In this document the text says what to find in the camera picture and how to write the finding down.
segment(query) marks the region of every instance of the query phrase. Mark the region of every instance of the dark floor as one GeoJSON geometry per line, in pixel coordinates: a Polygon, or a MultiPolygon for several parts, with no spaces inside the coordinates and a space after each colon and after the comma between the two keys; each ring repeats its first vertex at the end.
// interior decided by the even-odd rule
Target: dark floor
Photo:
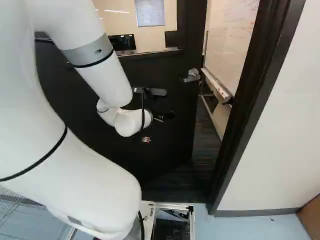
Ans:
{"type": "Polygon", "coordinates": [[[221,140],[204,103],[199,98],[192,159],[142,186],[142,199],[156,202],[205,203],[220,145],[221,140]]]}

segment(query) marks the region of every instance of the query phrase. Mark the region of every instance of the floor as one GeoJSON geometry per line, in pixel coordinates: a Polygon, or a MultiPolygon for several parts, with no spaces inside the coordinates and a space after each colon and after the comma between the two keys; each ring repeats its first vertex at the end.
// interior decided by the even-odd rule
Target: floor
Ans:
{"type": "Polygon", "coordinates": [[[214,218],[194,206],[196,240],[311,240],[295,214],[214,218]]]}
{"type": "Polygon", "coordinates": [[[142,199],[205,203],[221,141],[201,98],[197,102],[192,159],[142,186],[142,199]]]}

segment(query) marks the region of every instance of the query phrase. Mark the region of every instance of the whiteboard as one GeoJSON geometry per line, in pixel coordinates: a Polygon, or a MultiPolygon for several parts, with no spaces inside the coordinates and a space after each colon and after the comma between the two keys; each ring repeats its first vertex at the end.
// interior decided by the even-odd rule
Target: whiteboard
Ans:
{"type": "Polygon", "coordinates": [[[259,0],[212,0],[204,67],[234,96],[259,0]]]}

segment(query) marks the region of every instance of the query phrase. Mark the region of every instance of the computer monitor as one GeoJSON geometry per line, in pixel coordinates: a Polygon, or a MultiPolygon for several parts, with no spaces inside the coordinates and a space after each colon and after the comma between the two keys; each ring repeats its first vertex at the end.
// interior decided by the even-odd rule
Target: computer monitor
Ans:
{"type": "Polygon", "coordinates": [[[110,35],[108,37],[115,51],[136,50],[134,34],[110,35]]]}

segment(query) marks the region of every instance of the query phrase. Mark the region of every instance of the light blue floor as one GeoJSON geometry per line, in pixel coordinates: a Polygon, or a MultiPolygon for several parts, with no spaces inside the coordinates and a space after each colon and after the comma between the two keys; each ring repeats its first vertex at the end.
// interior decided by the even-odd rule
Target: light blue floor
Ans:
{"type": "MultiPolygon", "coordinates": [[[[311,240],[295,214],[214,218],[204,204],[194,211],[195,240],[311,240]]],[[[74,239],[93,238],[78,231],[74,239]]]]}

